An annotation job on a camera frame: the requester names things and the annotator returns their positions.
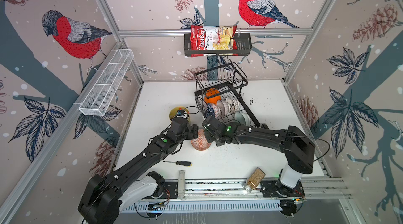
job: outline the screwdriver handle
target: screwdriver handle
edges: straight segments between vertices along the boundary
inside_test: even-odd
[[[192,163],[189,161],[177,161],[176,164],[178,164],[180,166],[192,166]]]

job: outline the gray floor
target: gray floor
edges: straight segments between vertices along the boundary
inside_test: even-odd
[[[163,214],[157,220],[145,219],[137,213],[120,214],[114,224],[344,224],[348,223],[339,200],[306,201],[295,217],[279,211],[241,211],[192,214]]]

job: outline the white wire basket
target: white wire basket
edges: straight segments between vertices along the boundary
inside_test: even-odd
[[[116,90],[133,60],[133,51],[118,49],[102,71],[91,91],[80,105],[79,110],[88,116],[104,116]]]

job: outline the white table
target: white table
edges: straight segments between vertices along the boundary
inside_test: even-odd
[[[133,119],[117,162],[120,168],[137,156],[147,146],[151,137],[158,135],[169,124],[169,112],[178,106],[196,106],[195,82],[144,83]],[[279,80],[252,80],[242,88],[243,99],[259,122],[270,129],[287,129],[289,125],[302,126],[290,100]],[[197,111],[189,108],[190,113]],[[190,116],[190,123],[202,127],[201,113]],[[190,140],[183,143],[182,150],[169,155],[166,161],[190,161],[191,167],[160,162],[150,168],[165,179],[178,179],[179,170],[185,170],[186,179],[247,178],[259,167],[266,177],[278,176],[287,160],[284,154],[256,145],[229,144],[217,147],[213,142],[205,151],[195,150]],[[312,174],[324,176],[318,162]]]

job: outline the black dish rack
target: black dish rack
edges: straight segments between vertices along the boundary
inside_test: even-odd
[[[238,54],[238,56],[248,56],[252,50],[252,41],[250,33],[236,33],[234,35],[234,41],[237,45],[237,49],[229,50],[192,50],[190,42],[190,33],[184,35],[183,50],[184,54],[191,57],[192,54],[215,54],[216,56],[225,54]]]
[[[238,65],[234,62],[227,63],[225,65],[197,72],[194,74],[194,77],[196,80],[195,100],[200,111],[202,111],[203,116],[208,112],[207,103],[204,101],[204,97],[213,98],[215,96],[221,96],[221,100],[225,100],[227,97],[232,97],[237,99],[241,104],[240,110],[218,119],[225,124],[236,121],[234,117],[235,113],[240,111],[249,115],[252,120],[250,123],[252,127],[260,127],[259,121],[242,99],[241,90],[243,86],[248,85],[248,79]],[[212,88],[219,92],[217,94],[206,96],[207,90]]]

